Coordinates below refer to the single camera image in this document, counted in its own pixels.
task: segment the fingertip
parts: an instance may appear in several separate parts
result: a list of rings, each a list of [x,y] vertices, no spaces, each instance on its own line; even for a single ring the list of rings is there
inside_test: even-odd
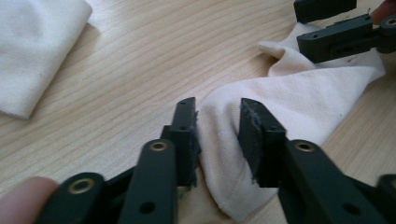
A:
[[[371,13],[373,24],[378,25],[386,17],[396,14],[396,1],[384,1],[378,8]]]
[[[46,177],[26,179],[0,200],[0,223],[33,223],[58,186]]]

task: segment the wood grain surface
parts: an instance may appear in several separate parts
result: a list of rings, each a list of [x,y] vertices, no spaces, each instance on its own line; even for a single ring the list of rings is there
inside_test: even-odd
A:
[[[295,25],[293,1],[87,0],[93,13],[29,120],[0,115],[0,194],[42,175],[59,182],[81,172],[109,179],[135,165],[160,136],[177,101],[199,105],[226,83],[266,76],[275,59],[257,48]],[[314,22],[324,26],[380,4]],[[396,54],[368,86],[324,149],[347,174],[373,185],[396,173]],[[233,221],[200,184],[179,203],[179,223]],[[244,223],[286,223],[275,197]]]

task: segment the white cloth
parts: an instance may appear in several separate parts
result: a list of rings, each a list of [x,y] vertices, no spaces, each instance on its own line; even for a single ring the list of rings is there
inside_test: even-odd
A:
[[[29,118],[91,13],[84,0],[0,0],[0,112]]]
[[[207,186],[220,209],[240,222],[266,204],[275,189],[252,184],[238,145],[241,98],[263,103],[288,131],[288,138],[322,145],[368,83],[385,74],[372,50],[313,64],[298,51],[296,36],[318,28],[297,24],[285,40],[261,42],[260,49],[279,59],[268,77],[238,81],[213,91],[199,106],[200,139]]]

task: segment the cloth fold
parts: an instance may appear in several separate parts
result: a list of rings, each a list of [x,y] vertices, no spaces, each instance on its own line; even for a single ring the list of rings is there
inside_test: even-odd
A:
[[[83,0],[0,0],[0,112],[29,118],[91,13]]]
[[[297,24],[285,40],[261,42],[263,53],[278,58],[268,77],[220,87],[199,106],[198,136],[206,184],[219,208],[238,222],[276,194],[275,189],[252,184],[237,140],[241,98],[263,103],[287,129],[290,140],[322,145],[367,84],[385,74],[375,50],[311,63],[298,51],[296,36],[317,29]]]

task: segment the black plastic part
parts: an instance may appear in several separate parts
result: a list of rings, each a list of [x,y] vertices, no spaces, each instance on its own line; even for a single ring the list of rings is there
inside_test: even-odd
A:
[[[362,53],[378,45],[369,15],[343,21],[326,29],[297,36],[300,52],[313,63]]]
[[[96,173],[70,177],[52,195],[36,223],[98,223],[104,188],[105,180]]]
[[[196,121],[195,98],[182,100],[177,103],[172,124],[164,126],[161,136],[175,144],[177,185],[180,187],[196,186],[195,170],[198,166],[198,155],[201,153]]]
[[[380,53],[392,53],[396,51],[396,15],[389,16],[381,21],[379,27],[381,41],[376,49]]]
[[[104,216],[98,223],[117,223],[120,211],[125,201],[127,189],[134,175],[134,168],[131,168],[106,182],[106,189],[103,193]]]
[[[356,8],[356,0],[296,0],[297,21],[308,23],[323,20]]]
[[[387,223],[315,144],[305,140],[288,142],[283,161],[303,198],[304,223]],[[282,194],[279,197],[282,204],[289,199]],[[287,219],[289,223],[301,223]]]
[[[238,135],[239,145],[262,188],[277,188],[285,145],[286,130],[260,102],[242,99]]]
[[[377,48],[381,53],[396,51],[396,15],[373,29],[369,15],[337,22],[326,29],[297,36],[300,52],[313,63],[322,63]]]
[[[375,193],[378,210],[389,223],[396,224],[396,175],[381,176]]]
[[[171,141],[144,145],[118,223],[177,223],[176,150]]]
[[[283,213],[289,224],[305,223],[306,205],[303,197],[293,184],[280,183],[277,196],[281,199]]]

